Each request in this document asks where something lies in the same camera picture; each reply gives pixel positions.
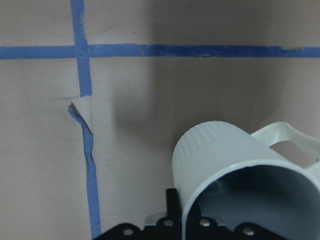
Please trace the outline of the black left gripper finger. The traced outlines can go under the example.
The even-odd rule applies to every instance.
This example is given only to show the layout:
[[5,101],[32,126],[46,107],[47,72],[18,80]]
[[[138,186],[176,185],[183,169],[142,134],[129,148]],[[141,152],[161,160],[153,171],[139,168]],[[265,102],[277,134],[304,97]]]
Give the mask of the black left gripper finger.
[[199,220],[201,211],[197,203],[194,203],[187,213],[183,216],[183,210],[180,203],[180,197],[176,188],[167,188],[166,197],[166,223],[189,223]]

